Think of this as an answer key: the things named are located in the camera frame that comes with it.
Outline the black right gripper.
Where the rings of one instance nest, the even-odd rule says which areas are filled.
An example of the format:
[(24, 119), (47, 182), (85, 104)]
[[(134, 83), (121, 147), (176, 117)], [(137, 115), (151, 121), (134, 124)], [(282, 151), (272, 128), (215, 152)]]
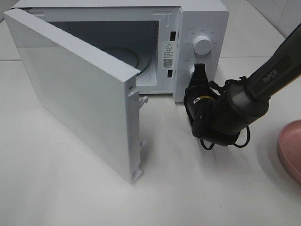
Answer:
[(193, 136), (214, 144), (234, 144), (239, 133), (226, 134), (213, 127), (211, 110), (217, 95), (208, 86), (205, 64), (193, 66), (195, 71), (184, 94), (184, 106)]

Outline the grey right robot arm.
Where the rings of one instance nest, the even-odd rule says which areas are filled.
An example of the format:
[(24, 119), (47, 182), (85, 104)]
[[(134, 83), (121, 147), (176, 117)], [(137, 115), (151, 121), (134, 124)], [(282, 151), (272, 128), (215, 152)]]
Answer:
[(269, 99), (300, 74), (300, 26), (251, 76), (226, 80), (222, 87), (208, 80), (204, 64), (195, 64), (183, 99), (193, 136), (209, 150), (214, 145), (247, 146), (249, 125), (265, 115)]

